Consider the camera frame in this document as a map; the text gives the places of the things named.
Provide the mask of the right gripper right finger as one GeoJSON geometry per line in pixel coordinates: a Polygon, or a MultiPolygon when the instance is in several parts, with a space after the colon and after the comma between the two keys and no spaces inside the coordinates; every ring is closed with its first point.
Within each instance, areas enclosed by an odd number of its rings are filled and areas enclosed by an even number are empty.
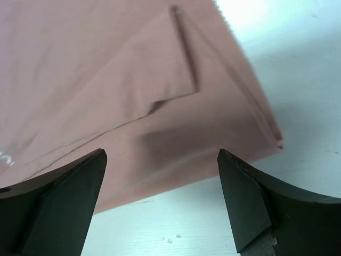
{"type": "Polygon", "coordinates": [[[340,255],[340,199],[298,188],[227,150],[217,158],[240,255],[340,255]]]}

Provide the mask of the pink printed t-shirt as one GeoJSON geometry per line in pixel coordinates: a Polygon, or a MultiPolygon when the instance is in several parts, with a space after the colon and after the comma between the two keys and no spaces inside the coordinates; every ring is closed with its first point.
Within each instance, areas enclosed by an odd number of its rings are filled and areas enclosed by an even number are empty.
{"type": "Polygon", "coordinates": [[[215,1],[1,1],[2,187],[102,148],[99,213],[282,147],[215,1]]]}

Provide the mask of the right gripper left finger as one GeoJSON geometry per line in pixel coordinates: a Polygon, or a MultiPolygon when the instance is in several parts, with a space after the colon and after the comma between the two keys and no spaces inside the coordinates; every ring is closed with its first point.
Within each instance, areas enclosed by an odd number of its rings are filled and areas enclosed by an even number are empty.
{"type": "Polygon", "coordinates": [[[106,165],[97,149],[1,188],[1,255],[81,255],[106,165]]]}

